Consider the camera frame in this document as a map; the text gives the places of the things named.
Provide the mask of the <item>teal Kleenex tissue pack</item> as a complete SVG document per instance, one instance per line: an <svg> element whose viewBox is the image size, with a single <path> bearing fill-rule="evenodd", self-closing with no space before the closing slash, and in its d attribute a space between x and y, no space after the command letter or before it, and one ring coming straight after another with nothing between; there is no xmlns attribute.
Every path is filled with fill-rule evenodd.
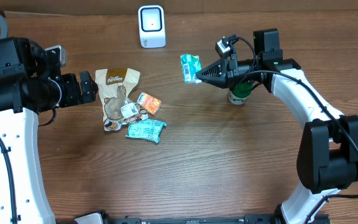
<svg viewBox="0 0 358 224"><path fill-rule="evenodd" d="M183 54L180 56L183 80L186 84L200 84L201 80L196 73L201 70L201 61L198 55Z"/></svg>

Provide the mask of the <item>green lid beige jar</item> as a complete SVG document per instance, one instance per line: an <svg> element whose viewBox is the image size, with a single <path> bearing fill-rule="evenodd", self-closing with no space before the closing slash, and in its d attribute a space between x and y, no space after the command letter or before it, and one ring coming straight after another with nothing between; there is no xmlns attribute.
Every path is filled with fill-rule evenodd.
<svg viewBox="0 0 358 224"><path fill-rule="evenodd" d="M253 82L245 82L229 90L228 99L234 105L243 105L251 94Z"/></svg>

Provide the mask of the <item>orange Kleenex tissue pack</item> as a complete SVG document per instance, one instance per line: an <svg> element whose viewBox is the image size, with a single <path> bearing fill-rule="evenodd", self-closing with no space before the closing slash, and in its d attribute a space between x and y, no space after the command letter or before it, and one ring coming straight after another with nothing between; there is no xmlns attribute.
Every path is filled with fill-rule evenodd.
<svg viewBox="0 0 358 224"><path fill-rule="evenodd" d="M139 95L137 103L140 104L152 116L155 116L162 106L162 102L158 98L155 98L154 96L145 92L142 92Z"/></svg>

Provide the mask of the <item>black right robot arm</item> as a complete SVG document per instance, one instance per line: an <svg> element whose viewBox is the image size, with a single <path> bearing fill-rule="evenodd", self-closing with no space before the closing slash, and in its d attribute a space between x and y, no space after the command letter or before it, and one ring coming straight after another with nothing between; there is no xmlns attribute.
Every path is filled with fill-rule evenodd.
<svg viewBox="0 0 358 224"><path fill-rule="evenodd" d="M331 106L309 83L300 65L284 58L277 29L253 33L253 57L239 60L237 35L223 37L215 49L219 59L196 72L197 79L227 88L233 102L263 85L280 99L303 130L296 170L299 183L272 214L246 215L245 223L329 223L319 213L332 198L358 182L358 116L346 116Z"/></svg>

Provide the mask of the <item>mixed beans printed bag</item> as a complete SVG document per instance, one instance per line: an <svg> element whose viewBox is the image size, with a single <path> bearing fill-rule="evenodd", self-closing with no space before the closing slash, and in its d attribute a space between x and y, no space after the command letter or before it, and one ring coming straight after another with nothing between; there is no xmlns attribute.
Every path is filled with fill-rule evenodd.
<svg viewBox="0 0 358 224"><path fill-rule="evenodd" d="M123 126L149 118L148 112L136 102L110 98L104 105L105 131L118 131Z"/></svg>

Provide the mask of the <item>teal wet wipes pack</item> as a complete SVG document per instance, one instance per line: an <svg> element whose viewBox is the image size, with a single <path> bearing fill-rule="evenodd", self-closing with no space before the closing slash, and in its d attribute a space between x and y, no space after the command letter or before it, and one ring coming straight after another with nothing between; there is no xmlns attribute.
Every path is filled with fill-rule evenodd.
<svg viewBox="0 0 358 224"><path fill-rule="evenodd" d="M132 123L128 127L127 138L145 139L156 144L160 142L160 133L167 124L156 119L146 119Z"/></svg>

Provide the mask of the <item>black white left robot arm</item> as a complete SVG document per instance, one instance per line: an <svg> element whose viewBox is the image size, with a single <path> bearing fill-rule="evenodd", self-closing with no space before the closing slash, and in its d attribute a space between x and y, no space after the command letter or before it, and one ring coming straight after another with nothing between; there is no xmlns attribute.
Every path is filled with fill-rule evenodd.
<svg viewBox="0 0 358 224"><path fill-rule="evenodd" d="M88 72L62 74L65 51L0 39L0 223L55 223L38 151L39 114L96 99Z"/></svg>

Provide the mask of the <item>brown Pantree mushroom bag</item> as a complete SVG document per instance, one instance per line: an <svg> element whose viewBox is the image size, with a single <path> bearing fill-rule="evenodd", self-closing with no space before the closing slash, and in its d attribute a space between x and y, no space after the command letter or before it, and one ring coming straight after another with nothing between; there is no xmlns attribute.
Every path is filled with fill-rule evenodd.
<svg viewBox="0 0 358 224"><path fill-rule="evenodd" d="M125 88L125 96L129 97L132 90L137 86L140 79L140 72L131 68L105 68L95 71L95 82L98 86L98 94L103 107L103 121L108 115L104 106L108 99L116 97L119 86Z"/></svg>

